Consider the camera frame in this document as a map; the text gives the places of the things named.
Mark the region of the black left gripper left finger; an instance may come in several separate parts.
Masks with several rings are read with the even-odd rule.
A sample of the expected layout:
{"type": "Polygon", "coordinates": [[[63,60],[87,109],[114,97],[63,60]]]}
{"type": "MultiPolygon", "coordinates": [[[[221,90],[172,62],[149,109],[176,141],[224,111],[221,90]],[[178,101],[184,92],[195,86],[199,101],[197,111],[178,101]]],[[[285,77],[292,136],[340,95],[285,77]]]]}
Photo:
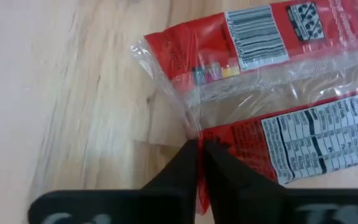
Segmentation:
{"type": "Polygon", "coordinates": [[[198,181],[197,139],[188,140],[173,159],[143,189],[172,191],[180,195],[179,203],[182,223],[195,222],[195,207],[198,181]]]}

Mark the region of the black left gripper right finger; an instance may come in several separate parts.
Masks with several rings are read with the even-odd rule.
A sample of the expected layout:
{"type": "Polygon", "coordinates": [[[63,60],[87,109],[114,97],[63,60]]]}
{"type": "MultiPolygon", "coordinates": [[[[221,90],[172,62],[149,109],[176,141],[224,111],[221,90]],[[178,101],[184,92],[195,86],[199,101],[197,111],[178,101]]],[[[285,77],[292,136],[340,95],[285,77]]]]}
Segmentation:
{"type": "Polygon", "coordinates": [[[284,187],[228,152],[229,145],[204,142],[204,173],[216,223],[290,223],[284,187]]]}

